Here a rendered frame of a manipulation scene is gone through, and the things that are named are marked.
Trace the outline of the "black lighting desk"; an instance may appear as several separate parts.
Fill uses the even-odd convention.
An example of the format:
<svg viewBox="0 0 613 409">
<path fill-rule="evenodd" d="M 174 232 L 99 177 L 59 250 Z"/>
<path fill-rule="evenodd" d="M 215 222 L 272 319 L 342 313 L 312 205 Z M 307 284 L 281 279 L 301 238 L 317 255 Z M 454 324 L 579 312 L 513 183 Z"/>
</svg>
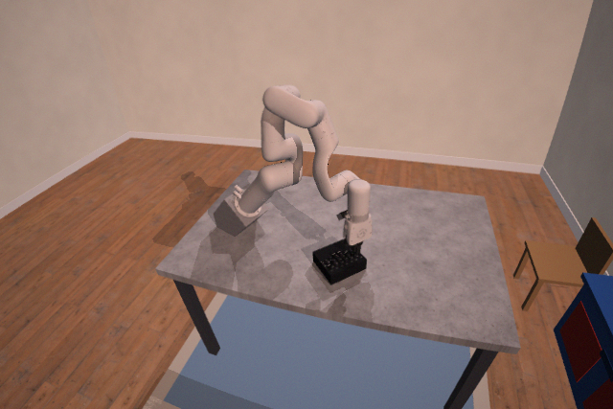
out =
<svg viewBox="0 0 613 409">
<path fill-rule="evenodd" d="M 344 239 L 313 251 L 312 255 L 313 261 L 330 284 L 336 284 L 367 266 L 367 259 L 361 253 L 355 255 L 352 246 L 344 244 Z"/>
</svg>

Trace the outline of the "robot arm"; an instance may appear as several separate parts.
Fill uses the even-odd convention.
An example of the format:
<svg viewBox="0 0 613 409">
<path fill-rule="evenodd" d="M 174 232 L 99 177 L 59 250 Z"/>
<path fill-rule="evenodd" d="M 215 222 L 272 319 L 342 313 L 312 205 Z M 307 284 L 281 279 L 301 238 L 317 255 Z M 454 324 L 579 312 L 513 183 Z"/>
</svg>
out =
<svg viewBox="0 0 613 409">
<path fill-rule="evenodd" d="M 300 91 L 292 85 L 267 88 L 262 101 L 262 157 L 267 162 L 285 162 L 261 168 L 246 191 L 238 185 L 234 187 L 239 192 L 234 191 L 234 205 L 238 213 L 245 217 L 256 216 L 261 211 L 261 206 L 276 190 L 301 181 L 303 145 L 296 134 L 284 134 L 284 121 L 288 121 L 298 127 L 307 128 L 309 132 L 315 147 L 313 178 L 320 195 L 326 201 L 332 202 L 348 194 L 347 210 L 336 215 L 338 220 L 348 218 L 353 222 L 366 221 L 370 210 L 370 184 L 350 170 L 343 170 L 329 178 L 329 158 L 339 140 L 324 103 L 300 99 Z"/>
</svg>

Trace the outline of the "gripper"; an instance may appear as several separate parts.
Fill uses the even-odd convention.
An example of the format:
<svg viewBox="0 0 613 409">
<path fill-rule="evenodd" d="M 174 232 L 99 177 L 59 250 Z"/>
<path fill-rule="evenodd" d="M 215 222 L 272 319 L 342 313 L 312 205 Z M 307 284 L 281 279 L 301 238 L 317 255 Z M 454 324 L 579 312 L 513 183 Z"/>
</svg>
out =
<svg viewBox="0 0 613 409">
<path fill-rule="evenodd" d="M 356 255 L 358 255 L 360 254 L 361 245 L 363 244 L 363 241 L 365 239 L 369 239 L 372 236 L 372 232 L 373 224 L 370 214 L 369 218 L 363 222 L 353 222 L 349 219 L 345 219 L 343 229 L 344 244 L 346 246 L 352 245 L 352 251 Z"/>
</svg>

